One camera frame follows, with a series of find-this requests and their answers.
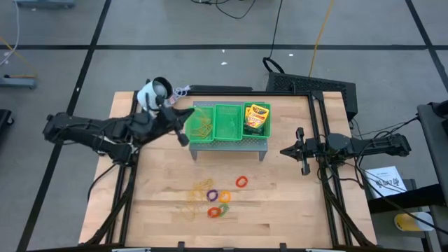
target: wooden table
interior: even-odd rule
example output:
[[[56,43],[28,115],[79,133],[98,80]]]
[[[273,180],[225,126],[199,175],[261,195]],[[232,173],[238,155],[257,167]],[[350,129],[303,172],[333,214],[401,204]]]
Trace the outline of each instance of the wooden table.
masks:
[[[115,94],[111,117],[130,112],[133,92]],[[351,136],[342,96],[325,92],[325,107],[330,131]],[[272,106],[272,135],[263,162],[257,153],[200,152],[193,161],[188,147],[181,147],[176,136],[165,135],[141,149],[129,218],[126,246],[187,247],[331,248],[330,232],[321,182],[316,177],[317,163],[309,159],[311,174],[302,176],[302,164],[279,151],[295,142],[295,131],[304,128],[312,138],[312,124],[306,97],[191,96],[176,107],[186,108],[193,101],[267,102]],[[315,102],[320,121],[319,105]],[[96,176],[111,161],[100,157]],[[94,187],[80,234],[85,242],[95,233],[111,210],[118,169]],[[245,175],[248,185],[237,188],[235,180]],[[353,178],[354,168],[340,167],[341,178]],[[183,214],[193,184],[213,179],[214,188],[232,193],[230,210],[222,218],[207,218],[209,206],[203,206],[194,220]],[[376,243],[365,193],[351,181],[341,181],[346,211],[359,229]],[[340,218],[335,212],[339,243],[343,244]],[[118,240],[121,217],[113,240]]]

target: green basket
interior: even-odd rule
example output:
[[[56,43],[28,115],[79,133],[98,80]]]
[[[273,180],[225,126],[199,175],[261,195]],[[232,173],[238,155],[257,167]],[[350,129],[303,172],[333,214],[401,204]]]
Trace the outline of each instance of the green basket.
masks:
[[[244,106],[243,106],[244,114],[246,114],[246,108],[252,106],[252,104],[269,109],[269,115],[267,116],[265,124],[263,125],[264,132],[262,135],[245,134],[244,126],[243,126],[243,137],[253,138],[253,139],[268,139],[271,136],[271,117],[272,117],[271,104],[266,104],[266,103],[262,103],[262,102],[245,102]],[[245,120],[246,120],[245,116],[243,115],[243,124],[245,123]]]
[[[216,140],[241,141],[243,139],[243,108],[238,105],[215,105],[213,134]]]
[[[195,106],[195,112],[190,115],[185,123],[185,134],[190,143],[211,143],[214,140],[214,107],[210,106]],[[211,119],[211,131],[206,137],[196,136],[199,132],[196,129],[204,129],[203,118]]]

